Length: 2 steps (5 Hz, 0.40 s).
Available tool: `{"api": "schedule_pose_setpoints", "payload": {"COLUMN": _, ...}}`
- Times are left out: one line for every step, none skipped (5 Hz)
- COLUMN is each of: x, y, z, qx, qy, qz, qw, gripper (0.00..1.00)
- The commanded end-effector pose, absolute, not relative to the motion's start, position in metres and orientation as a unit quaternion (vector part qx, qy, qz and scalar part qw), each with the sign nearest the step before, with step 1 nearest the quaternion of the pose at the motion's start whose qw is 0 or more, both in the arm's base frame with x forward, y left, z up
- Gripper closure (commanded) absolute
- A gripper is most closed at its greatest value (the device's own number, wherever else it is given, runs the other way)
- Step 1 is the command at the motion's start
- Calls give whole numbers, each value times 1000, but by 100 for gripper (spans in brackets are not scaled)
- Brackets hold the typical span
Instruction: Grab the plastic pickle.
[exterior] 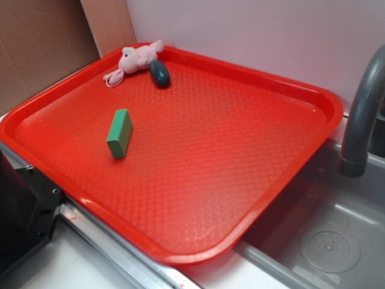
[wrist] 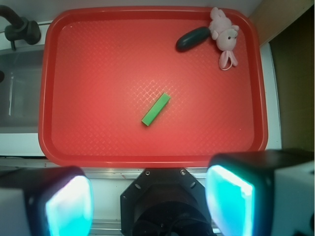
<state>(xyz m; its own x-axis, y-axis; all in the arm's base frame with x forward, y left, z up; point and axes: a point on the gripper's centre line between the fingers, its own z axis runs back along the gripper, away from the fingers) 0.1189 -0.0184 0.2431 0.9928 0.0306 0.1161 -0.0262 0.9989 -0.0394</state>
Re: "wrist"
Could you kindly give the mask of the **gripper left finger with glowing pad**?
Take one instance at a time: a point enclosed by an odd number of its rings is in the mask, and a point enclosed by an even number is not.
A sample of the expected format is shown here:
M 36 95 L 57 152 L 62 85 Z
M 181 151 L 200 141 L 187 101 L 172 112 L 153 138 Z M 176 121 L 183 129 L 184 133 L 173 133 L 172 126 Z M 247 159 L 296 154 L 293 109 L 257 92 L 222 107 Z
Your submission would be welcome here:
M 79 167 L 0 173 L 2 236 L 87 236 L 93 216 L 92 184 Z

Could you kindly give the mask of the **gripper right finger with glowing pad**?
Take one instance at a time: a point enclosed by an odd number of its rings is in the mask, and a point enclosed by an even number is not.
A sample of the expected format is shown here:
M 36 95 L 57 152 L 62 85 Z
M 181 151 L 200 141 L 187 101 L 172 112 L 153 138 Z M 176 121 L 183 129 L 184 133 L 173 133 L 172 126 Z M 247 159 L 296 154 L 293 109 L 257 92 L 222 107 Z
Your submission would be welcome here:
M 315 154 L 301 149 L 216 154 L 205 195 L 224 236 L 312 236 Z

